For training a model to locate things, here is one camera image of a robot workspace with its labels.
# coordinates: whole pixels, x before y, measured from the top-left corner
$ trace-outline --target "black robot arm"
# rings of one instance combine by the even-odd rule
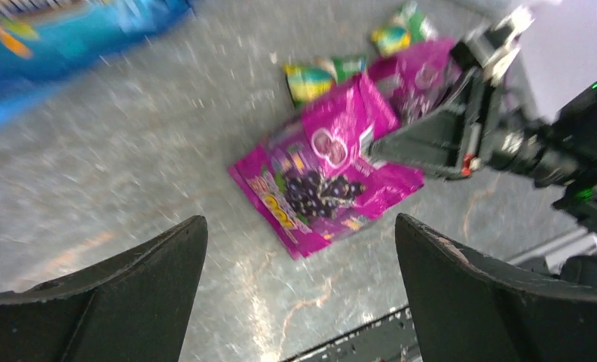
[[[457,43],[462,76],[441,105],[420,121],[375,141],[375,159],[407,164],[427,177],[467,179],[490,167],[528,177],[537,188],[565,187],[553,203],[597,233],[597,82],[549,124],[524,109],[503,109],[502,79],[528,27],[524,11]]]

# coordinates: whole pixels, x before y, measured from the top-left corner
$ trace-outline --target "magenta snack bag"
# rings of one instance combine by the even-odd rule
[[[403,125],[434,109],[460,75],[450,62],[452,39],[424,41],[377,60],[368,76],[401,119]]]
[[[308,104],[228,171],[290,255],[306,257],[423,186],[420,171],[363,156],[364,146],[398,127],[362,73]]]

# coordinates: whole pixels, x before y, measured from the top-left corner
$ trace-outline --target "gray tabletop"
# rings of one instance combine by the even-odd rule
[[[406,303],[393,222],[411,213],[497,257],[573,228],[556,190],[428,182],[376,225],[292,261],[225,168],[292,107],[280,64],[369,51],[400,0],[205,0],[0,130],[0,291],[74,272],[195,214],[210,243],[181,360],[274,361]],[[439,30],[480,19],[421,1]]]

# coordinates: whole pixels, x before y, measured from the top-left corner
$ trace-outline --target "candy bag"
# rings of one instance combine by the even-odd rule
[[[409,2],[390,18],[385,25],[372,32],[372,41],[379,54],[386,57],[408,48],[411,44],[437,37],[437,31],[418,9],[416,2]]]
[[[0,0],[0,99],[169,29],[189,0]]]
[[[455,43],[448,38],[420,42],[367,69],[403,125],[436,108],[458,79],[461,71],[449,54]]]
[[[399,126],[362,72],[304,107],[229,173],[290,255],[306,257],[423,186],[420,171],[365,156]]]
[[[366,67],[364,56],[317,57],[312,64],[283,66],[294,106],[300,107]]]

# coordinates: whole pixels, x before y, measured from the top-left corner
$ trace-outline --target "marble surface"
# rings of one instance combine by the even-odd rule
[[[0,291],[25,290],[202,214],[210,243],[181,361],[275,361],[406,303],[407,212],[504,258],[574,227],[558,190],[483,171],[428,182],[370,229],[292,261],[225,168],[283,122],[280,64],[371,49],[400,0],[205,0],[198,18],[0,130]],[[420,1],[445,34],[481,21]]]

